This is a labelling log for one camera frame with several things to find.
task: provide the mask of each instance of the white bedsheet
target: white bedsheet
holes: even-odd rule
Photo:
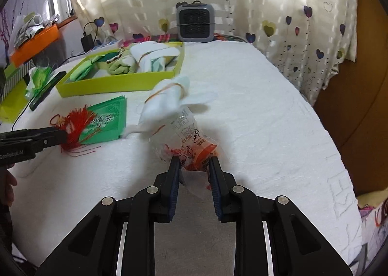
[[[331,137],[292,84],[240,42],[186,44],[182,74],[189,75],[192,93],[218,93],[207,108],[192,110],[228,155],[223,170],[257,195],[288,196],[352,262],[362,242],[352,183]],[[148,94],[125,93],[128,124],[137,123],[136,108]],[[57,113],[118,95],[61,99],[54,89],[35,112],[26,110],[17,129],[45,127]],[[168,167],[138,134],[96,150],[73,158],[52,148],[13,169],[19,177],[11,208],[15,240],[36,265],[101,198],[133,196]],[[210,192],[201,200],[181,186],[173,222],[156,225],[155,257],[157,275],[232,275],[234,224],[218,223]]]

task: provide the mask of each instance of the person's fingers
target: person's fingers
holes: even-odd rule
[[[7,184],[11,184],[12,186],[17,185],[17,179],[11,174],[11,172],[7,171],[5,182]]]
[[[12,186],[9,184],[5,187],[5,198],[7,200],[7,205],[11,207],[12,203],[15,200],[15,195],[14,195],[14,190],[12,189]]]

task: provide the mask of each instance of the human hand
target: human hand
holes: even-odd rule
[[[7,173],[5,175],[5,200],[7,203],[7,206],[12,206],[12,203],[15,200],[14,190],[13,186],[17,185],[16,178],[7,170]]]

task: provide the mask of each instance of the metal screw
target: metal screw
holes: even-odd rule
[[[282,205],[288,204],[288,198],[285,197],[285,196],[279,196],[279,197],[277,198],[277,201],[278,201],[280,204],[282,204]]]
[[[244,188],[241,185],[235,185],[232,187],[232,190],[234,193],[242,193],[244,191]]]
[[[147,193],[148,194],[155,194],[157,193],[159,190],[156,186],[150,186],[149,188],[147,188]]]
[[[113,198],[111,198],[111,197],[106,197],[106,198],[104,198],[103,200],[102,200],[102,204],[104,205],[104,206],[109,206],[110,204],[112,204],[113,203]]]

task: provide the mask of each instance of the orange box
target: orange box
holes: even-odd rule
[[[11,61],[15,64],[15,67],[19,67],[57,39],[59,39],[57,25],[46,28],[19,47],[11,56]]]

